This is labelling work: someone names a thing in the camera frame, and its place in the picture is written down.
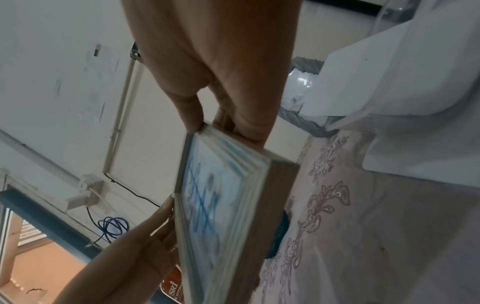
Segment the hand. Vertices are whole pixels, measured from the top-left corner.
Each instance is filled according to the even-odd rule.
[[[169,197],[154,215],[109,245],[53,304],[147,303],[179,260],[173,205]]]
[[[263,145],[280,108],[300,0],[122,0],[146,66],[186,129],[203,124],[197,92],[219,103],[215,122]]]

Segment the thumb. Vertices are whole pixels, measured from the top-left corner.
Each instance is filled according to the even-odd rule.
[[[170,92],[166,94],[173,101],[187,132],[193,134],[200,130],[204,124],[204,111],[199,97],[197,95],[184,97]]]

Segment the blue cable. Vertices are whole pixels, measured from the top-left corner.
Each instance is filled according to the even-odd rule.
[[[117,239],[117,237],[130,230],[129,223],[126,219],[122,217],[107,216],[104,219],[95,222],[92,218],[92,214],[90,214],[90,209],[87,207],[86,210],[88,212],[88,216],[90,217],[91,222],[102,232],[102,235],[96,241],[92,242],[93,244],[96,244],[103,237],[105,237],[105,240],[109,244],[111,244],[114,240]],[[113,227],[116,231],[109,230],[110,226]]]

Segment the black cable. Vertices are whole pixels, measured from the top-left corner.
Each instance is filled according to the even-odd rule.
[[[129,223],[122,217],[107,216],[106,218],[95,222],[88,207],[86,208],[86,211],[88,212],[91,222],[102,232],[102,235],[96,241],[92,242],[93,244],[96,244],[103,237],[105,237],[105,240],[111,244],[113,240],[117,239],[117,237],[130,230]],[[115,228],[116,231],[109,230],[110,226]]]
[[[158,208],[160,208],[160,205],[158,205],[157,203],[153,202],[151,199],[136,194],[135,192],[133,192],[132,190],[130,190],[130,189],[128,189],[127,187],[123,186],[122,184],[120,184],[119,182],[117,182],[116,180],[114,180],[113,178],[109,177],[108,174],[104,173],[104,175],[110,180],[111,183],[113,183],[113,184],[118,184],[120,187],[122,187],[123,189],[127,190],[128,192],[130,192],[131,194],[135,195],[136,197],[142,198],[142,199],[144,199],[144,200],[152,203],[153,205],[157,206]]]

